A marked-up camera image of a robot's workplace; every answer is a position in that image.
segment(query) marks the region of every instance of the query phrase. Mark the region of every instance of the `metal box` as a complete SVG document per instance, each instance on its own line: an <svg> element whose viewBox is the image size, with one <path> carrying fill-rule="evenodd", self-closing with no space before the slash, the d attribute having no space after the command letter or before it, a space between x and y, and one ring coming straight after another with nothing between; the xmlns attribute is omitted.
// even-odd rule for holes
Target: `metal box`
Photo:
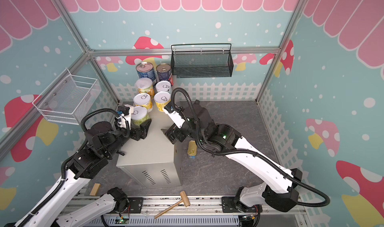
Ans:
<svg viewBox="0 0 384 227"><path fill-rule="evenodd" d="M121 148L125 155L119 156L116 166L145 188L180 186L181 143L173 145L161 130L173 122L156 105L149 116L152 122L147 137L128 140Z"/></svg>

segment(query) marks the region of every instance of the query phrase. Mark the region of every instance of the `yellow can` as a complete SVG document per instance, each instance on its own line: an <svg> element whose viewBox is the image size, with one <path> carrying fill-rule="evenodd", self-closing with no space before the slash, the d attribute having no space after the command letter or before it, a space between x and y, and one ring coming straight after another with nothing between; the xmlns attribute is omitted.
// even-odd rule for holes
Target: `yellow can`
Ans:
<svg viewBox="0 0 384 227"><path fill-rule="evenodd" d="M145 107L148 110L148 112L151 112L151 110L153 109L151 96L148 95L147 93L140 93L136 95L133 98L133 103L135 103L136 106Z"/></svg>
<svg viewBox="0 0 384 227"><path fill-rule="evenodd" d="M170 102L170 93L166 91L160 91L153 98L156 102L156 106L159 111L164 112L163 108Z"/></svg>
<svg viewBox="0 0 384 227"><path fill-rule="evenodd" d="M152 80L150 78L140 78L136 81L135 86L139 93L147 93L153 99L155 96L155 90L153 89Z"/></svg>

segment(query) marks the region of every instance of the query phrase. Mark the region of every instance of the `can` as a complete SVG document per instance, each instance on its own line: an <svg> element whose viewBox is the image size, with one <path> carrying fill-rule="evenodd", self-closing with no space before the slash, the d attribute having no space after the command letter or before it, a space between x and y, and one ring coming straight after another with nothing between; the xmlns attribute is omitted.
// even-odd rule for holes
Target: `can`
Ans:
<svg viewBox="0 0 384 227"><path fill-rule="evenodd" d="M132 113L132 124L140 127L140 124L149 119L148 111L145 107L135 106Z"/></svg>
<svg viewBox="0 0 384 227"><path fill-rule="evenodd" d="M150 78L144 77L136 81L135 86L139 93L147 93L153 99L155 96L155 90L153 89L152 80Z"/></svg>
<svg viewBox="0 0 384 227"><path fill-rule="evenodd" d="M170 67L170 64L161 63L156 67L156 71L159 81L169 81L170 85L173 86L172 68Z"/></svg>
<svg viewBox="0 0 384 227"><path fill-rule="evenodd" d="M155 95L153 98L156 102L156 106L159 111L164 112L163 108L170 102L170 93L166 91L161 91Z"/></svg>
<svg viewBox="0 0 384 227"><path fill-rule="evenodd" d="M166 91L172 94L172 87L169 81L159 81L156 84L156 90L157 92Z"/></svg>
<svg viewBox="0 0 384 227"><path fill-rule="evenodd" d="M155 70L153 69L151 62L141 62L136 66L136 71L139 78L150 78L152 80L152 84L156 84Z"/></svg>
<svg viewBox="0 0 384 227"><path fill-rule="evenodd" d="M136 106L145 107L148 113L151 112L151 110L153 109L151 96L148 95L147 93L140 93L136 95L133 98L133 103L135 103Z"/></svg>

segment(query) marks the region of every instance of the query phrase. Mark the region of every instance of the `pull-tab lid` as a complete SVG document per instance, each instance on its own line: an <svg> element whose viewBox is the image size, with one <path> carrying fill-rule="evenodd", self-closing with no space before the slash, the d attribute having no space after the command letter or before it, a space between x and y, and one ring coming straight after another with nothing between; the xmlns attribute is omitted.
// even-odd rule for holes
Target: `pull-tab lid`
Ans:
<svg viewBox="0 0 384 227"><path fill-rule="evenodd" d="M147 109L142 106L135 106L133 108L132 119L141 119L147 114Z"/></svg>

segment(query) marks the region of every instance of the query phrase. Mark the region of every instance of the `blue can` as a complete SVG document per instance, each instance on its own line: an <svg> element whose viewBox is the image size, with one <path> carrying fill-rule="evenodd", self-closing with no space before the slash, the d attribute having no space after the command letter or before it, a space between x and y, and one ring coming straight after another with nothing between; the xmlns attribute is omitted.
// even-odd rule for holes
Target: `blue can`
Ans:
<svg viewBox="0 0 384 227"><path fill-rule="evenodd" d="M155 70L153 68L152 63L150 62L141 62L136 66L137 74L139 78L150 78L152 80L152 84L156 85L156 75Z"/></svg>

